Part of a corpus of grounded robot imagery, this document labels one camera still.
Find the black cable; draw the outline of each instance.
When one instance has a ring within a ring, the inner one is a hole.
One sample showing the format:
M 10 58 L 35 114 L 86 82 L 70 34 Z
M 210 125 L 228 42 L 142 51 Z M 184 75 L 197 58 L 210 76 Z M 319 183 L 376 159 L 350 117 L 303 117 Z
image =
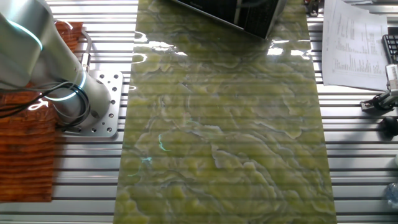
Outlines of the black cable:
M 20 109 L 20 108 L 28 108 L 32 104 L 34 104 L 37 100 L 39 100 L 39 99 L 51 94 L 55 90 L 59 90 L 60 88 L 62 88 L 62 86 L 70 84 L 70 83 L 71 82 L 63 82 L 63 83 L 59 84 L 58 86 L 56 86 L 56 88 L 52 88 L 50 90 L 47 90 L 47 91 L 43 92 L 41 95 L 39 95 L 35 99 L 29 101 L 28 103 L 19 104 L 19 105 L 15 106 L 15 107 L 12 107 L 12 108 L 0 109 L 0 112 L 13 111 L 13 110 L 17 110 L 17 109 Z
M 26 108 L 33 105 L 34 103 L 36 103 L 37 100 L 51 94 L 55 90 L 59 90 L 61 88 L 68 88 L 69 90 L 73 90 L 76 93 L 76 96 L 79 97 L 82 107 L 80 110 L 80 115 L 78 117 L 76 117 L 75 120 L 73 120 L 71 123 L 63 123 L 63 125 L 58 125 L 58 128 L 67 128 L 67 127 L 79 125 L 90 114 L 91 106 L 90 106 L 90 102 L 88 101 L 88 97 L 87 97 L 86 93 L 79 86 L 76 86 L 76 85 L 74 85 L 74 83 L 71 83 L 71 82 L 63 82 L 63 83 L 61 83 L 61 85 L 57 86 L 57 88 L 43 92 L 41 95 L 39 95 L 38 97 L 36 97 L 35 99 L 31 100 L 28 103 L 17 105 L 12 108 L 0 109 L 0 112 L 12 111 L 8 114 L 0 115 L 0 118 L 7 118 L 9 116 L 18 114 L 21 111 L 24 111 Z

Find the table surface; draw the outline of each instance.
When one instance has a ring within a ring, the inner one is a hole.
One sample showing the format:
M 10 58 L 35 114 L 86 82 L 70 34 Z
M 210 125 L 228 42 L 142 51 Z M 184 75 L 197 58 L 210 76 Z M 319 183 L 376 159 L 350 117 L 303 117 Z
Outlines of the table surface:
M 47 1 L 54 17 L 82 21 L 93 38 L 92 70 L 119 70 L 124 75 L 119 134 L 114 139 L 64 139 L 57 145 L 52 203 L 2 203 L 0 223 L 111 223 L 123 143 L 127 93 L 138 0 Z M 372 13 L 387 14 L 398 26 L 398 6 L 363 4 Z M 397 110 L 381 116 L 361 111 L 359 102 L 376 91 L 322 82 L 322 10 L 308 18 L 315 78 L 325 130 L 338 223 L 396 223 L 398 212 L 383 198 L 385 186 L 398 181 L 394 158 L 398 137 L 382 140 L 377 127 L 384 116 L 398 116 Z M 86 42 L 80 41 L 79 49 Z

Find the black device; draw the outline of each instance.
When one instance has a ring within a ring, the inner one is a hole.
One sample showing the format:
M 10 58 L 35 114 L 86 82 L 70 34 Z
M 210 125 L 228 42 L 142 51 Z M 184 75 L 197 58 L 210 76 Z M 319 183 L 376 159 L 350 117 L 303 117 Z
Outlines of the black device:
M 387 137 L 393 137 L 398 135 L 398 121 L 396 118 L 392 116 L 385 117 L 380 122 L 381 131 Z
M 265 39 L 287 0 L 172 0 Z
M 388 64 L 398 63 L 398 34 L 384 35 L 382 38 L 384 50 L 386 51 Z

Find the cable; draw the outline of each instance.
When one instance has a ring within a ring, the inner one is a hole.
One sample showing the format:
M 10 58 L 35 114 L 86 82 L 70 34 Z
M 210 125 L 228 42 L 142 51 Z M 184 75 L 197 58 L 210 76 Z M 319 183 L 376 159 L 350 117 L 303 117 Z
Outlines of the cable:
M 85 30 L 81 30 L 81 33 L 85 36 L 87 39 L 87 48 L 85 50 L 85 53 L 90 53 L 91 51 L 91 46 L 93 45 L 93 40 L 91 39 L 90 35 L 87 34 Z
M 79 97 L 80 101 L 81 101 L 81 110 L 80 110 L 80 115 L 77 117 L 71 117 L 71 116 L 67 116 L 63 113 L 61 113 L 58 108 L 55 107 L 56 111 L 58 113 L 60 113 L 62 116 L 66 116 L 68 118 L 74 118 L 74 120 L 71 123 L 65 123 L 63 121 L 58 121 L 59 123 L 61 123 L 62 125 L 58 125 L 58 128 L 67 128 L 67 127 L 71 127 L 71 126 L 76 126 L 79 125 L 80 123 L 82 123 L 87 116 L 90 114 L 90 103 L 88 101 L 88 97 L 86 95 L 86 93 L 78 86 L 76 86 L 74 83 L 72 82 L 63 82 L 45 92 L 43 92 L 41 95 L 39 95 L 38 97 L 36 97 L 35 99 L 29 101 L 28 103 L 24 103 L 21 105 L 16 105 L 10 108 L 4 108 L 4 109 L 0 109 L 0 112 L 6 112 L 6 111 L 11 111 L 8 114 L 4 114 L 4 115 L 0 115 L 0 118 L 7 118 L 9 116 L 15 115 L 20 113 L 21 111 L 24 111 L 25 109 L 27 109 L 28 107 L 30 107 L 31 105 L 33 105 L 37 100 L 51 94 L 53 91 L 55 90 L 59 90 L 61 88 L 68 88 L 73 90 L 76 93 L 76 96 Z

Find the paper sheet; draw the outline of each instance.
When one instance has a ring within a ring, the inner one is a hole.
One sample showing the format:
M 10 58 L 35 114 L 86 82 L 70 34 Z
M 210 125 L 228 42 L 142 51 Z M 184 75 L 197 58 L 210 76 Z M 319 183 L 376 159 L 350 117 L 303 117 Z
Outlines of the paper sheet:
M 386 90 L 382 36 L 387 17 L 341 0 L 325 1 L 322 72 L 325 85 Z

